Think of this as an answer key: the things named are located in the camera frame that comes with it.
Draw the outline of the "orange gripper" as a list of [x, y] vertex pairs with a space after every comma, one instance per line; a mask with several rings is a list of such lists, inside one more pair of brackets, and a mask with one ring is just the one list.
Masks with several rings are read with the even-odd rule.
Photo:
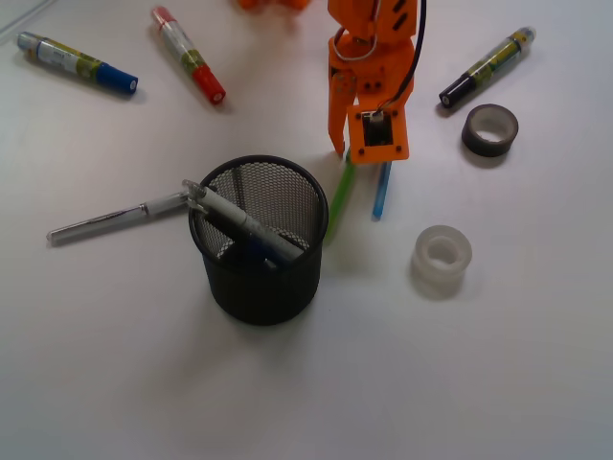
[[413, 91], [416, 70], [414, 1], [329, 1], [339, 30], [329, 40], [328, 131], [345, 152], [348, 107], [397, 109]]

